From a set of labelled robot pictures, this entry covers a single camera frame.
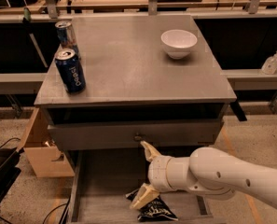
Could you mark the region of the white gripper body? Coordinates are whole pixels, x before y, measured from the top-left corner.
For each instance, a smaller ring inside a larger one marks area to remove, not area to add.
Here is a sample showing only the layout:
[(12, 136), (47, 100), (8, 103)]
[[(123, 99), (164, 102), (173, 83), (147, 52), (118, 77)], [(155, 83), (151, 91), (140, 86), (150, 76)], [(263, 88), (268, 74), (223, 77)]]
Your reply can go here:
[(149, 165), (148, 179), (158, 192), (188, 191), (194, 185), (186, 157), (157, 156)]

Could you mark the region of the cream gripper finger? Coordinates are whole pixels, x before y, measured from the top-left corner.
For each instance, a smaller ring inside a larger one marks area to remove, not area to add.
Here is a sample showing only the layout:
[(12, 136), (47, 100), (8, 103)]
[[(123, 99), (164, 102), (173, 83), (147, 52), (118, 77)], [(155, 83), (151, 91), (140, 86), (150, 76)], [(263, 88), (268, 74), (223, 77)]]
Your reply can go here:
[(145, 159), (152, 162), (156, 157), (160, 156), (160, 153), (147, 141), (141, 141), (140, 144), (145, 150)]
[(130, 204), (130, 209), (141, 209), (159, 196), (159, 192), (151, 185), (144, 183)]

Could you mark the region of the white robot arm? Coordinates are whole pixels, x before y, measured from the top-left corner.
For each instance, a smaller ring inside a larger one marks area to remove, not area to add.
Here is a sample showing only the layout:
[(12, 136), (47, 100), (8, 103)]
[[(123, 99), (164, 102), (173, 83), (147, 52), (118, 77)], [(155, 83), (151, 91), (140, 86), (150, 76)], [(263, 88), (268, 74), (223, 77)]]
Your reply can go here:
[(140, 209), (163, 192), (184, 190), (197, 196), (227, 200), (236, 191), (277, 209), (277, 169), (242, 161), (213, 147), (200, 147), (188, 157), (160, 154), (143, 141), (149, 162), (147, 177), (130, 208)]

